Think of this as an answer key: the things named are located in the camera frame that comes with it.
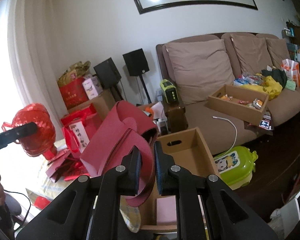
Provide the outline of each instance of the sofa armrest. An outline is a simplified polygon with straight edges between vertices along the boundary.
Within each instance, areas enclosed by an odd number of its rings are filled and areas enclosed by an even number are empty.
[[[166,98],[163,97],[163,108],[166,117],[168,118],[168,129],[171,133],[180,132],[188,129],[188,121],[186,119],[186,108],[181,98],[179,103],[170,105]]]

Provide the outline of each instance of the red leather belt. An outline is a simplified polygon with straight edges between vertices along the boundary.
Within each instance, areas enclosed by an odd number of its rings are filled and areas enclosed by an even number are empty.
[[[141,152],[139,191],[126,197],[130,206],[143,204],[154,186],[155,164],[151,147],[157,139],[157,126],[139,108],[120,101],[115,104],[81,155],[90,176],[104,174],[121,164],[136,146]]]

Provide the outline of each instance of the orange and white bag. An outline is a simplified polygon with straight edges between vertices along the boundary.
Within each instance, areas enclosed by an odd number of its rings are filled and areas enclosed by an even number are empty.
[[[300,70],[299,63],[291,59],[282,61],[281,70],[283,70],[288,80],[294,81],[298,88],[300,88]]]

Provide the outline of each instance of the green lid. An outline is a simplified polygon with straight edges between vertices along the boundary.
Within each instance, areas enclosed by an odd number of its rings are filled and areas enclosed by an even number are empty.
[[[243,146],[236,146],[229,153],[224,152],[214,157],[221,179],[231,186],[255,171],[255,161],[258,159],[257,152]]]

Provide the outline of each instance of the box handle hole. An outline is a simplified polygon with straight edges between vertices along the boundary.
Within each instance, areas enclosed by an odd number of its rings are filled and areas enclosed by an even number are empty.
[[[181,140],[177,140],[177,141],[168,142],[167,145],[168,146],[174,146],[174,145],[178,145],[178,144],[181,144],[181,143],[182,143]]]

